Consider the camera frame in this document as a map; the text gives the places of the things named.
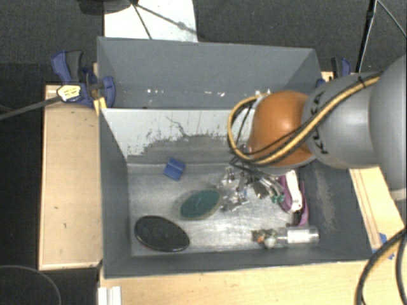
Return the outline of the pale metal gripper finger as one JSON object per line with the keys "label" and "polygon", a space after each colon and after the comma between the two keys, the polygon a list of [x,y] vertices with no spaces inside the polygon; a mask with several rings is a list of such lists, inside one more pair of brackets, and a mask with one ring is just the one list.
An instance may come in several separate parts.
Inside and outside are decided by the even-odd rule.
{"label": "pale metal gripper finger", "polygon": [[233,166],[228,166],[224,169],[217,187],[219,189],[236,190],[240,187],[241,178],[242,176],[238,169]]}
{"label": "pale metal gripper finger", "polygon": [[247,189],[236,187],[223,194],[221,209],[224,212],[234,212],[241,206],[249,204]]}

